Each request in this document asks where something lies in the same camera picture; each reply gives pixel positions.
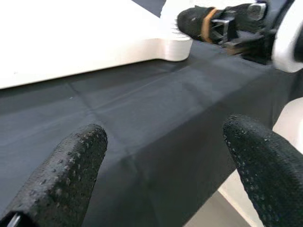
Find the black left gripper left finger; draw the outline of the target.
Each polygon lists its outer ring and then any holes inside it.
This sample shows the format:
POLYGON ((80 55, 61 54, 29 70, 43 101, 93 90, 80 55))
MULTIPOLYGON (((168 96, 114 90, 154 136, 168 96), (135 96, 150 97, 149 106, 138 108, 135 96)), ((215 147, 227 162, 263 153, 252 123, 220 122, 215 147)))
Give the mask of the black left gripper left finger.
POLYGON ((7 206, 7 226, 80 227, 107 144, 97 124, 64 138, 7 206))

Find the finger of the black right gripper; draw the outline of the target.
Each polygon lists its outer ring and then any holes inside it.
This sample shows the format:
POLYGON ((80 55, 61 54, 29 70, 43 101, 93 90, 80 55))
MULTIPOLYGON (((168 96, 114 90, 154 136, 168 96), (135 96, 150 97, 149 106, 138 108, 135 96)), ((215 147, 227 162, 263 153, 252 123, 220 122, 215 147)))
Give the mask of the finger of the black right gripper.
POLYGON ((212 43, 210 33, 211 20, 214 15, 214 7, 194 7, 186 9, 177 16, 178 29, 194 40, 212 43))

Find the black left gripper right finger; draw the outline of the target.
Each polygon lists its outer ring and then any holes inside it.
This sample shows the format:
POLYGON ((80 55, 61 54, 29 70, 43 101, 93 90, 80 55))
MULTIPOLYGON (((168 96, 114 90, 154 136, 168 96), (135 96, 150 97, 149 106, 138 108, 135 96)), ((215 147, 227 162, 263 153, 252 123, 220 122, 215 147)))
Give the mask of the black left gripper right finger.
POLYGON ((245 115, 223 123, 223 138, 253 208, 265 227, 303 225, 303 155, 245 115))

